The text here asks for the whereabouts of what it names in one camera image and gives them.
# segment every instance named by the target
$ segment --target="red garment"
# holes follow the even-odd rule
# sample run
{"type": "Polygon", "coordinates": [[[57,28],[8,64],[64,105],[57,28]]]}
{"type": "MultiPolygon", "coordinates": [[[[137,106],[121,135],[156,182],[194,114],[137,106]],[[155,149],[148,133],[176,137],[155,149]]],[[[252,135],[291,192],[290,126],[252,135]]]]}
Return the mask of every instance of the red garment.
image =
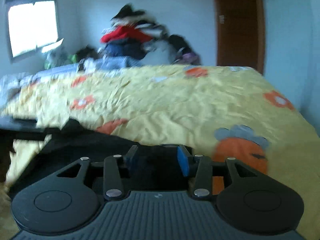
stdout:
{"type": "Polygon", "coordinates": [[[100,42],[107,43],[109,41],[125,39],[125,38],[133,38],[140,41],[141,43],[152,40],[151,36],[142,33],[138,29],[135,29],[133,26],[119,26],[113,32],[104,35],[100,39],[100,42]]]}

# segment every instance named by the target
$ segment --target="yellow bedsheet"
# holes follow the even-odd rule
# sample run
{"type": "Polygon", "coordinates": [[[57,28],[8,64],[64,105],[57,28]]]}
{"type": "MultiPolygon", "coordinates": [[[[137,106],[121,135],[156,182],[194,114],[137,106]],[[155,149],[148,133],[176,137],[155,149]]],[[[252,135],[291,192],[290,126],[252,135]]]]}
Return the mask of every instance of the yellow bedsheet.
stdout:
{"type": "MultiPolygon", "coordinates": [[[[262,169],[304,200],[298,232],[307,240],[319,240],[319,137],[259,73],[250,68],[233,70],[238,71],[202,67],[191,71],[198,76],[192,77],[183,66],[170,65],[125,69],[114,76],[95,72],[77,79],[78,74],[24,88],[3,114],[37,117],[39,126],[59,127],[73,117],[93,130],[125,118],[129,122],[114,135],[146,145],[184,144],[211,157],[216,149],[220,154],[224,150],[239,154],[225,142],[245,146],[244,155],[258,149],[266,157],[262,169]]],[[[12,157],[8,185],[42,146],[15,142],[17,155],[12,157]]],[[[9,208],[0,202],[0,239],[17,231],[9,208]]]]}

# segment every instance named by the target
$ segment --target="dark blue garment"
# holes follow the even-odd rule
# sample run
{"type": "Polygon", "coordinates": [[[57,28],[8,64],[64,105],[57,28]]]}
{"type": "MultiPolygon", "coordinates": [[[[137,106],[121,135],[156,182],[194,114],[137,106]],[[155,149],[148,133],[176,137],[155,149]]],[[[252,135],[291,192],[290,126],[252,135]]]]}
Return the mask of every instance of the dark blue garment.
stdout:
{"type": "Polygon", "coordinates": [[[142,49],[141,42],[130,38],[108,42],[105,52],[112,57],[129,56],[138,60],[143,59],[147,54],[142,49]]]}

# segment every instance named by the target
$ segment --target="brown wooden door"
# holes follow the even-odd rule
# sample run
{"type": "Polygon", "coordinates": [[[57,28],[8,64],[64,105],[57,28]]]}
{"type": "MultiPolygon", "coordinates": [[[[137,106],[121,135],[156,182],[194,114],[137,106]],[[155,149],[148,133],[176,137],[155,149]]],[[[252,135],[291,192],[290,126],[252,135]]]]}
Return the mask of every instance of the brown wooden door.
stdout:
{"type": "Polygon", "coordinates": [[[249,66],[263,71],[262,0],[215,0],[220,66],[249,66]]]}

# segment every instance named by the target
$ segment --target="bright window pane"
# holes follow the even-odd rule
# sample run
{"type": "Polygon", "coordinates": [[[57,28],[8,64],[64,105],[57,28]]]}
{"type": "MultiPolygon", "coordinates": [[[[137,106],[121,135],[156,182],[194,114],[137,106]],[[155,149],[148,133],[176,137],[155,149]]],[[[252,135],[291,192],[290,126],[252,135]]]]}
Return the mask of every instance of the bright window pane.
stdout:
{"type": "Polygon", "coordinates": [[[9,9],[8,20],[14,57],[58,39],[54,1],[12,6],[9,9]]]}

